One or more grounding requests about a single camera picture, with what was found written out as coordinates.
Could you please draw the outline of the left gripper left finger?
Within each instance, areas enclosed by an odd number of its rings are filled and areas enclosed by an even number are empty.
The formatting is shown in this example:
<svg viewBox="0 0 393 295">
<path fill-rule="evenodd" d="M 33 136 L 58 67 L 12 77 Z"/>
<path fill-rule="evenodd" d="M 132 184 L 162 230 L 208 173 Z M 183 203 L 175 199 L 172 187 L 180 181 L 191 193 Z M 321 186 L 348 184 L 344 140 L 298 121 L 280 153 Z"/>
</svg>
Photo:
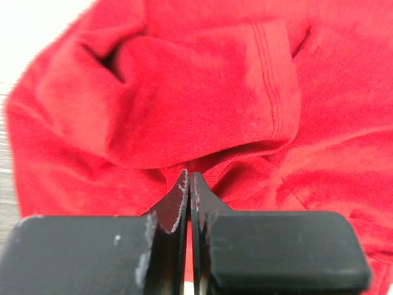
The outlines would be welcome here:
<svg viewBox="0 0 393 295">
<path fill-rule="evenodd" d="M 30 216 L 1 253 L 2 294 L 182 294 L 189 173 L 140 216 Z"/>
</svg>

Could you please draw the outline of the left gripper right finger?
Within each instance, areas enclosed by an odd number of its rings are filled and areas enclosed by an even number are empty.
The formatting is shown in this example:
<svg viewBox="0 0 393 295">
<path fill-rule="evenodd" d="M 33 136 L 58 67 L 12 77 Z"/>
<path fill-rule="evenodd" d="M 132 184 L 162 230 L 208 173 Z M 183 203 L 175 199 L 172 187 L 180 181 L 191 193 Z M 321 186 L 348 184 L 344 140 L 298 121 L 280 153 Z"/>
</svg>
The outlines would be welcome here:
<svg viewBox="0 0 393 295">
<path fill-rule="evenodd" d="M 195 294 L 360 294 L 372 271 L 331 211 L 237 211 L 190 180 Z"/>
</svg>

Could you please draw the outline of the red t shirt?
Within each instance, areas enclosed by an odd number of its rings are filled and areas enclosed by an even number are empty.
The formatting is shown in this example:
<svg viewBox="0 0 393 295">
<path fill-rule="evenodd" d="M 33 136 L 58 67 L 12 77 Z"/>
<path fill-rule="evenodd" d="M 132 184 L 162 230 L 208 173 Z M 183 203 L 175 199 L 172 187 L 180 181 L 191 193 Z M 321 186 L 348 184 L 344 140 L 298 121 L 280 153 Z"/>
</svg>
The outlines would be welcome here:
<svg viewBox="0 0 393 295">
<path fill-rule="evenodd" d="M 392 270 L 391 1 L 96 1 L 6 103 L 20 214 L 140 214 L 183 169 L 332 210 Z"/>
</svg>

